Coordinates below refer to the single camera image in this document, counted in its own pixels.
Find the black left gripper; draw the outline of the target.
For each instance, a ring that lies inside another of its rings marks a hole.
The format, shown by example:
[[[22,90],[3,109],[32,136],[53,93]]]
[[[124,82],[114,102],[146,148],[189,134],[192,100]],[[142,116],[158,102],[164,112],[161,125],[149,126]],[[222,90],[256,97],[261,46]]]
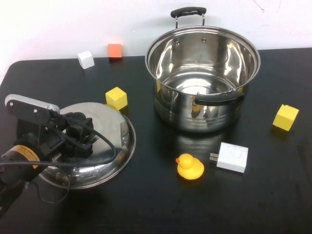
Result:
[[[81,112],[64,115],[93,129],[93,120]],[[76,122],[60,117],[49,117],[45,121],[18,117],[17,160],[51,161],[55,153],[64,157],[89,157],[93,153],[91,143],[83,144],[74,137],[89,137],[91,131]]]

